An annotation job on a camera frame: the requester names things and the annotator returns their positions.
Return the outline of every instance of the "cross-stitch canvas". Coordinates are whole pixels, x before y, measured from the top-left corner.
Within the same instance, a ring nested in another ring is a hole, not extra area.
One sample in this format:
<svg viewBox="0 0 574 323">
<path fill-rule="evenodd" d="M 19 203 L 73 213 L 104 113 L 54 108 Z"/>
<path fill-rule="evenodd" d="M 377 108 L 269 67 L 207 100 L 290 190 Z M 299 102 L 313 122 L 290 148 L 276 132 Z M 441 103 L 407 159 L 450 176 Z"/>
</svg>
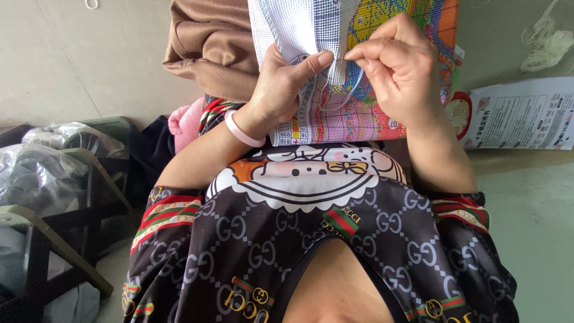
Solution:
<svg viewBox="0 0 574 323">
<path fill-rule="evenodd" d="M 274 145 L 397 139 L 405 128 L 385 115 L 362 70 L 344 54 L 383 22 L 405 12 L 439 49 L 441 99 L 451 95 L 458 0 L 248 0 L 259 65 L 274 41 L 290 64 L 328 49 L 329 69 L 304 84 L 290 122 Z"/>
</svg>

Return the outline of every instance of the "woman's left hand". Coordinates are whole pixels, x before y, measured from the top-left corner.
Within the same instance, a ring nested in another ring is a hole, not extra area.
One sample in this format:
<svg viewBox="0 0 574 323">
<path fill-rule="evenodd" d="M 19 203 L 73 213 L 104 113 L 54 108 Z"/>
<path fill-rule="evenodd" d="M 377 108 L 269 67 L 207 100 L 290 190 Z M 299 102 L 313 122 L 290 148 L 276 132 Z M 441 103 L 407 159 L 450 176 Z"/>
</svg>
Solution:
<svg viewBox="0 0 574 323">
<path fill-rule="evenodd" d="M 244 132 L 250 132 L 254 126 L 255 118 L 260 124 L 263 122 L 267 131 L 281 122 L 290 120 L 299 107 L 299 90 L 310 78 L 317 75 L 333 63 L 333 53 L 322 51 L 310 55 L 297 65 L 289 65 L 283 58 L 275 43 L 269 47 L 265 54 L 257 86 L 246 106 L 234 115 L 234 121 Z M 255 139 L 267 135 L 259 131 L 253 134 Z"/>
</svg>

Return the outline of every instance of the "person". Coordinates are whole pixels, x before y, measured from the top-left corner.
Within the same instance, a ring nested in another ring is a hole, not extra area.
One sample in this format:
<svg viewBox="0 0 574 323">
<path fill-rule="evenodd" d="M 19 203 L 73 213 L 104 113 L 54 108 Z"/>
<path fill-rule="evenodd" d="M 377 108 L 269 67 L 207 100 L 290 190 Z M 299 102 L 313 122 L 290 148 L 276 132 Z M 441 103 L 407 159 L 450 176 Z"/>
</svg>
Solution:
<svg viewBox="0 0 574 323">
<path fill-rule="evenodd" d="M 377 143 L 254 148 L 333 62 L 272 45 L 251 101 L 167 165 L 123 287 L 124 322 L 517 322 L 445 115 L 437 50 L 400 14 L 350 50 L 406 127 L 412 184 Z"/>
</svg>

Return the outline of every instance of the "bracelet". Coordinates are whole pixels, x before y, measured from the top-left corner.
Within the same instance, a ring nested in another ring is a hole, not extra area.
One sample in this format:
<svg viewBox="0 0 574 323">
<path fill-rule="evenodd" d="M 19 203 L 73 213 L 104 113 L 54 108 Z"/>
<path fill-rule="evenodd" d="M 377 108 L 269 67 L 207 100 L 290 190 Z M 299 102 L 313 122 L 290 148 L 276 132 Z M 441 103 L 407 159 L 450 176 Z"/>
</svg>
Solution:
<svg viewBox="0 0 574 323">
<path fill-rule="evenodd" d="M 225 112 L 225 124 L 229 128 L 229 131 L 231 131 L 231 133 L 235 137 L 237 137 L 237 139 L 241 140 L 243 143 L 251 147 L 262 147 L 263 145 L 265 145 L 265 138 L 261 140 L 255 140 L 249 137 L 248 135 L 244 134 L 243 131 L 237 128 L 237 125 L 233 121 L 232 117 L 235 112 L 237 111 L 229 110 L 228 112 Z"/>
</svg>

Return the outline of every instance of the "brown fabric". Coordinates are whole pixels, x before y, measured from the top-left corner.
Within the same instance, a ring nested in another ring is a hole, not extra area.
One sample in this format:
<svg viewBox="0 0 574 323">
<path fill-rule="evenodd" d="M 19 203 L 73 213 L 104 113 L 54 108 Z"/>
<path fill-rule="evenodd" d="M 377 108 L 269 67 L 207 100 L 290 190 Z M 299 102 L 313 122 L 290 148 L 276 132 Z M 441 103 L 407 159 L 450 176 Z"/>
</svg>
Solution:
<svg viewBox="0 0 574 323">
<path fill-rule="evenodd" d="M 172 0 L 164 68 L 209 95 L 247 102 L 259 67 L 247 0 Z"/>
</svg>

